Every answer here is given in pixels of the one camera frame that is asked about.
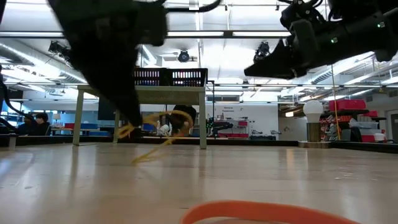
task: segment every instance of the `person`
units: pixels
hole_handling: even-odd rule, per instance
[[[34,130],[29,134],[31,136],[49,136],[51,134],[51,127],[50,123],[47,121],[49,120],[49,116],[47,113],[38,113],[36,115],[36,123],[37,126],[34,127]]]
[[[175,105],[175,111],[183,111],[190,115],[193,121],[193,125],[195,125],[195,118],[197,117],[197,111],[192,107],[192,105]],[[187,119],[180,114],[172,113],[169,116],[170,124],[172,125],[172,134],[177,134],[185,125]]]
[[[34,126],[29,118],[24,118],[24,123],[18,126],[18,134],[20,135],[30,134],[33,130]]]

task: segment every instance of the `light bulb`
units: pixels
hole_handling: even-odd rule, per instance
[[[303,110],[309,123],[319,123],[319,117],[323,113],[323,106],[318,100],[306,102]]]

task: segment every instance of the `table leg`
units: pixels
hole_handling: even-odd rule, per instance
[[[199,92],[200,149],[207,148],[205,92]]]
[[[78,146],[80,141],[81,114],[83,113],[83,97],[85,92],[79,90],[77,95],[75,127],[73,128],[73,145]]]
[[[120,112],[119,112],[119,110],[116,110],[115,115],[114,115],[113,143],[118,143],[119,120],[120,120]]]

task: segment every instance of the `wooden table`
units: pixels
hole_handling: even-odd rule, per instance
[[[136,86],[139,102],[153,105],[199,105],[200,125],[200,148],[206,149],[206,108],[205,108],[205,87],[185,86]],[[81,114],[83,111],[83,96],[89,93],[95,96],[100,94],[88,85],[78,85],[78,97],[76,106],[75,129],[73,133],[73,144],[79,145]],[[119,111],[116,111],[114,133],[118,133]],[[113,142],[118,141],[118,135],[113,135]]]
[[[71,131],[72,133],[74,133],[75,130],[72,128],[52,128],[51,129],[52,135],[55,135],[56,131]],[[87,132],[87,133],[89,133],[90,131],[100,132],[100,129],[99,128],[97,128],[97,129],[80,129],[80,131]]]

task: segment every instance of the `black plastic crate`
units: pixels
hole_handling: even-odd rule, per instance
[[[207,68],[171,68],[167,69],[172,86],[203,87],[207,82]]]
[[[207,68],[135,68],[134,85],[205,86]]]
[[[167,77],[166,68],[135,68],[134,85],[169,86],[171,78]]]

